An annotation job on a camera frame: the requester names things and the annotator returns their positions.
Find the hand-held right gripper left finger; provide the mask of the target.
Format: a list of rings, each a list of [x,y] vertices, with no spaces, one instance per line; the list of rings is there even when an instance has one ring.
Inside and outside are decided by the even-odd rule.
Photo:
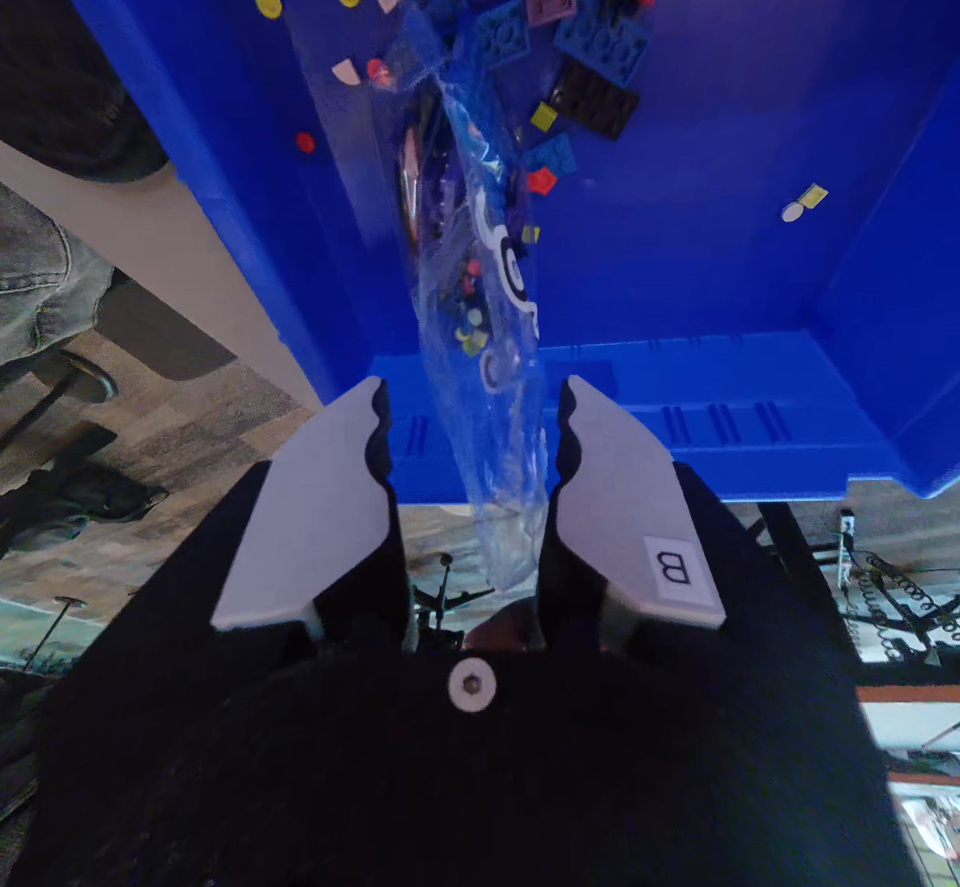
[[[316,643],[416,646],[387,383],[370,376],[270,461],[210,622],[219,632],[298,622]]]

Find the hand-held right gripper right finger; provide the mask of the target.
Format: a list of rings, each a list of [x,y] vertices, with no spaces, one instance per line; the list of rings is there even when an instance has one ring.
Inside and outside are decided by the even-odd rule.
[[[558,484],[536,589],[545,644],[624,651],[642,625],[727,619],[669,451],[579,375],[560,385]]]

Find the clear bag of toy bricks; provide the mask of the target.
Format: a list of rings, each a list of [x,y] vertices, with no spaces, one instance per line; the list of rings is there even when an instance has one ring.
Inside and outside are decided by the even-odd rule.
[[[486,580],[506,592],[535,572],[547,510],[529,189],[483,70],[452,60],[421,86],[402,173],[419,348]]]

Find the large blue plastic bin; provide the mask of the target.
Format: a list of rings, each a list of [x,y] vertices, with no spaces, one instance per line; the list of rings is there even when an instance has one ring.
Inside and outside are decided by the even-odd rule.
[[[298,284],[305,255],[285,237],[264,242],[224,173],[223,115],[232,88],[264,86],[258,64],[219,0],[70,0],[145,114],[174,169],[293,357],[282,315],[268,312],[270,286]],[[362,128],[373,140],[373,167],[393,193],[387,167],[389,122],[378,91],[357,80]],[[538,306],[544,408],[556,411],[561,382],[578,374],[618,401],[727,500],[829,499],[852,480],[893,479],[919,497],[958,481],[958,197],[934,238],[914,228],[898,242],[868,240],[875,225],[825,267],[747,265],[613,268],[614,280],[588,262],[543,264],[546,227],[530,245]],[[417,324],[400,217],[386,208],[372,241],[366,223],[331,229],[319,269],[336,278],[334,310],[349,299],[358,323],[339,352],[314,326],[318,357],[346,380],[360,353],[367,374],[386,377],[393,412],[393,482],[405,503],[460,501],[464,490],[417,363]]]

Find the black table leg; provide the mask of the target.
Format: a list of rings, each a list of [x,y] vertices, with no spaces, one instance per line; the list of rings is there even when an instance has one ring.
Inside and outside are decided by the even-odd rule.
[[[829,582],[789,504],[761,502],[758,511],[798,599],[818,618],[830,646],[859,663],[857,647],[841,618]]]

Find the person's black shoe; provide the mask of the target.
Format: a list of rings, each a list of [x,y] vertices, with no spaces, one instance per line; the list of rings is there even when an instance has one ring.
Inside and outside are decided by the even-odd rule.
[[[1,556],[36,553],[75,541],[91,525],[142,521],[169,497],[99,464],[30,473],[1,497]]]

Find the person's leg in grey jeans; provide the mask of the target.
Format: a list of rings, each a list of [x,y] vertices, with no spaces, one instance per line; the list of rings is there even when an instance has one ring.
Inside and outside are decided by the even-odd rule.
[[[1,387],[93,329],[114,266],[83,240],[1,186]]]

